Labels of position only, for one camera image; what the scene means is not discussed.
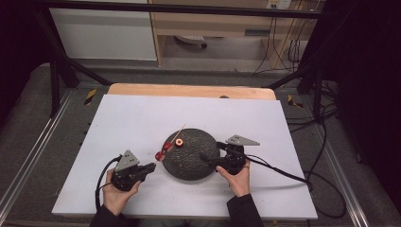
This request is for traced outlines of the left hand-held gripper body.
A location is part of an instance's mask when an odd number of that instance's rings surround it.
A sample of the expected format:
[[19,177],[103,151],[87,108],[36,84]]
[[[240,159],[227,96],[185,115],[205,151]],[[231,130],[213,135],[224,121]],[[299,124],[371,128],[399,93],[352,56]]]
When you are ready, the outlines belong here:
[[139,180],[138,172],[143,170],[140,161],[130,150],[126,150],[113,171],[112,184],[121,191],[130,191]]

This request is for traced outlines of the person's right hand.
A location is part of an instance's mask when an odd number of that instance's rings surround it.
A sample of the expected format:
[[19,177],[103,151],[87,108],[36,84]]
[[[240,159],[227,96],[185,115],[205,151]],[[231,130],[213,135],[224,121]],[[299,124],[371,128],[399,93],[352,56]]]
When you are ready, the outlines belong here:
[[236,175],[230,174],[222,166],[217,166],[216,171],[228,182],[236,197],[243,197],[251,193],[249,161],[246,161],[245,165]]

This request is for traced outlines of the yellow black tape strip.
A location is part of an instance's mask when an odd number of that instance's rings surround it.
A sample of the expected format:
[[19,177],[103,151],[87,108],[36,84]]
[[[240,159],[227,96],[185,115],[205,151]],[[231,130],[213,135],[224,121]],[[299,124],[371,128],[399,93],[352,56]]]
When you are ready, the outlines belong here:
[[302,103],[297,103],[294,101],[292,95],[288,95],[288,105],[289,106],[295,106],[297,108],[303,108],[304,105]]
[[87,97],[85,98],[84,105],[90,105],[91,104],[91,102],[92,102],[92,100],[93,100],[93,98],[94,98],[94,96],[96,94],[96,91],[97,91],[97,89],[92,89],[88,93]]

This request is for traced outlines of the thin bamboo skewer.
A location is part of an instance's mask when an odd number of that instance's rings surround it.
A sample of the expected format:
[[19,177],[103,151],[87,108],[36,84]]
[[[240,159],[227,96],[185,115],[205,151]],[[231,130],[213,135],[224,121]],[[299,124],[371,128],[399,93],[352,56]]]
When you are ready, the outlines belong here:
[[[175,145],[175,141],[178,139],[178,136],[181,134],[181,132],[182,132],[182,130],[185,128],[185,125],[183,125],[178,131],[176,131],[176,132],[174,132],[173,133],[173,137],[171,138],[171,139],[167,139],[166,140],[166,142],[171,142],[172,143],[172,148],[174,147],[174,146],[176,146]],[[159,151],[162,151],[164,154],[165,154],[165,157],[166,157],[166,154],[168,153],[168,151],[163,151],[163,146],[162,146],[162,148],[159,150]]]

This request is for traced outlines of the black round plate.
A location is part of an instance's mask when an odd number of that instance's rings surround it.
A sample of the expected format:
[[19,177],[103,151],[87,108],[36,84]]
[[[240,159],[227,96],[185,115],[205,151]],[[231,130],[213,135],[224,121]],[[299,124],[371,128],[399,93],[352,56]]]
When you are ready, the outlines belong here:
[[215,171],[200,159],[204,153],[210,158],[218,158],[220,151],[217,141],[206,131],[199,129],[184,129],[178,136],[183,139],[183,145],[174,146],[162,161],[166,171],[182,181],[199,181]]

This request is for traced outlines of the white device with black wheel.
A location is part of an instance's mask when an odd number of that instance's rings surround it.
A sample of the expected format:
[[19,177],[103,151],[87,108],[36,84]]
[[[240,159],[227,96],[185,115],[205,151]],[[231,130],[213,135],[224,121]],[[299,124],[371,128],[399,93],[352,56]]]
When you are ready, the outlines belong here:
[[176,39],[187,44],[199,45],[201,48],[207,47],[207,43],[202,36],[176,36]]

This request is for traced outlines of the aluminium rail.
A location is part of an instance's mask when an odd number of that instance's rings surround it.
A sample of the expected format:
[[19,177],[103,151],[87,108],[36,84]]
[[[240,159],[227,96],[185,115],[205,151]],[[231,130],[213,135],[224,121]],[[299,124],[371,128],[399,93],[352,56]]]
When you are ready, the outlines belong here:
[[318,134],[320,141],[323,143],[323,153],[325,156],[325,160],[333,174],[337,187],[339,188],[345,199],[347,211],[351,220],[354,223],[354,226],[369,227],[369,221],[366,218],[365,213],[357,200],[357,196],[351,184],[349,183],[345,172],[340,166],[339,159],[335,155],[335,152],[332,149],[328,138],[325,137],[326,133],[324,132],[323,126],[315,126],[315,131]]
[[3,212],[9,210],[18,198],[22,188],[24,187],[26,180],[28,179],[30,172],[40,159],[43,150],[45,149],[49,139],[51,138],[54,130],[57,128],[61,121],[70,101],[75,93],[75,89],[68,89],[61,99],[61,106],[56,111],[55,115],[50,117],[46,122],[44,129],[42,130],[39,138],[36,140],[33,148],[30,150],[25,161],[20,167],[17,175],[14,177],[11,185],[5,193],[5,196],[0,200],[0,209]]

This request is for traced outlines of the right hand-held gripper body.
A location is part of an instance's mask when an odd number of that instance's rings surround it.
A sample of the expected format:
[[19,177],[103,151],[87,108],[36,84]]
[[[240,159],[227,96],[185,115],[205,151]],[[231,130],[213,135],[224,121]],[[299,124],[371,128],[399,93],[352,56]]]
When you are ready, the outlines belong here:
[[218,158],[217,166],[222,166],[230,174],[236,175],[246,163],[245,146],[259,146],[260,143],[249,138],[233,135],[225,142],[228,145],[224,150],[226,155]]

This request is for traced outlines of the white board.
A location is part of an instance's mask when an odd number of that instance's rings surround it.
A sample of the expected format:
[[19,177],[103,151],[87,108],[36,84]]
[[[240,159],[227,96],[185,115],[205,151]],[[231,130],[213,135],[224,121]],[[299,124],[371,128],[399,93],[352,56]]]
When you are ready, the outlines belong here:
[[[246,153],[268,162],[251,166],[251,191],[264,219],[314,219],[317,216],[282,106],[277,100],[175,96],[105,95],[53,207],[64,217],[90,217],[104,166],[130,150],[146,165],[153,162],[173,132],[200,129],[218,141],[240,135],[259,146]],[[133,218],[228,218],[233,196],[219,174],[192,183],[157,166],[141,183],[124,213]]]

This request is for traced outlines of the person's left hand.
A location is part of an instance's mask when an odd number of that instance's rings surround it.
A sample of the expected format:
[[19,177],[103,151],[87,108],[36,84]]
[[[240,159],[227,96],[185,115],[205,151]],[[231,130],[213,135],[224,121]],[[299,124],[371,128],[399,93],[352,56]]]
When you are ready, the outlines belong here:
[[130,198],[139,191],[140,182],[137,182],[130,191],[121,191],[111,183],[113,170],[109,169],[106,175],[106,184],[102,187],[103,204],[116,217],[126,207]]

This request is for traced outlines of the wooden table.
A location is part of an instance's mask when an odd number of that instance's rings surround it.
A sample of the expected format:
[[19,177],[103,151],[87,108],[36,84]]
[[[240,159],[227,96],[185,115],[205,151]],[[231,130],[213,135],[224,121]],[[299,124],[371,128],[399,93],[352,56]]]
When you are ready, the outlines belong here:
[[109,95],[128,96],[192,96],[242,99],[275,100],[271,89],[241,86],[197,86],[172,84],[115,83],[110,86]]

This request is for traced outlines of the black curtain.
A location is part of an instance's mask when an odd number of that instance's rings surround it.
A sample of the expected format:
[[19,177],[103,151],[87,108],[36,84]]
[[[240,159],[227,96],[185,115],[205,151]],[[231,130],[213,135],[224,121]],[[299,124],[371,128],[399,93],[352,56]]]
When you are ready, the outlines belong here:
[[0,125],[26,87],[30,73],[49,62],[29,0],[0,0]]
[[341,18],[318,22],[309,44],[343,33],[323,75],[339,85],[357,150],[401,213],[401,0],[326,0],[323,10]]

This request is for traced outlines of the white cabinet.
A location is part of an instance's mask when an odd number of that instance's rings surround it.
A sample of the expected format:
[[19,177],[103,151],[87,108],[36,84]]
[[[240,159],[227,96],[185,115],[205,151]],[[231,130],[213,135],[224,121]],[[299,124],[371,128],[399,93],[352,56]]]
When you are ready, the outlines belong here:
[[148,12],[51,9],[70,58],[90,60],[157,59]]

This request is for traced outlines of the black metal frame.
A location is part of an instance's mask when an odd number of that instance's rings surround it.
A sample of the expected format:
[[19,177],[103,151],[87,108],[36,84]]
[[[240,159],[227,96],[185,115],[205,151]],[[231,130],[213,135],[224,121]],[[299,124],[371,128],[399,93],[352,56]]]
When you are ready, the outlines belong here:
[[37,25],[43,31],[50,45],[49,55],[51,69],[51,91],[53,117],[61,107],[59,78],[62,78],[68,87],[75,88],[79,85],[78,78],[73,71],[77,69],[87,77],[94,79],[102,85],[112,85],[98,74],[87,69],[80,63],[72,60],[66,53],[61,42],[57,39],[59,33],[52,29],[44,12],[52,9],[88,9],[88,10],[111,10],[111,11],[138,11],[157,13],[184,13],[184,14],[211,14],[248,17],[270,17],[270,18],[300,18],[300,19],[328,19],[337,17],[334,12],[321,11],[299,11],[285,9],[250,9],[211,6],[188,6],[188,5],[166,5],[166,4],[141,4],[141,3],[117,3],[117,2],[95,2],[95,1],[72,1],[72,0],[35,0],[30,9],[37,21]]

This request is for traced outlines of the white wall socket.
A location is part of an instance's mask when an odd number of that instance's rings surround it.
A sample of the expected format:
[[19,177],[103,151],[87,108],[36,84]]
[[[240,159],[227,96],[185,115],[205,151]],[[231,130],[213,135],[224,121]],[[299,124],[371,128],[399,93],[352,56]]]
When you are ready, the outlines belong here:
[[291,0],[268,0],[268,9],[288,9]]

